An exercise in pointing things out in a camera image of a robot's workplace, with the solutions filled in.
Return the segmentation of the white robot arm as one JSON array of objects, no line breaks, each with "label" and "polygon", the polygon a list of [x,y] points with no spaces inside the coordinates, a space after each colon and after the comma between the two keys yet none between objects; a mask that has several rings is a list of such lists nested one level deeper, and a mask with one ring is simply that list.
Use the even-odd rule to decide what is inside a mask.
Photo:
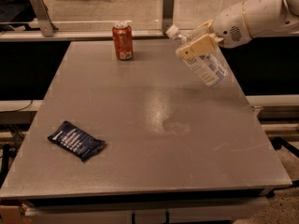
[{"label": "white robot arm", "polygon": [[190,59],[248,44],[253,38],[298,35],[299,0],[247,0],[187,33],[177,56]]}]

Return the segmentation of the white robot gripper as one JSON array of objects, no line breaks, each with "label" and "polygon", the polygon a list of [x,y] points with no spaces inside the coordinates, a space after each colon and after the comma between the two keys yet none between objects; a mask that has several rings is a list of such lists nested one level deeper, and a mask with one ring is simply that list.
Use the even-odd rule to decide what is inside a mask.
[{"label": "white robot gripper", "polygon": [[176,55],[181,59],[213,53],[220,43],[227,49],[249,43],[251,37],[244,19],[243,4],[227,7],[214,21],[205,21],[188,32],[187,38],[191,41],[176,50]]}]

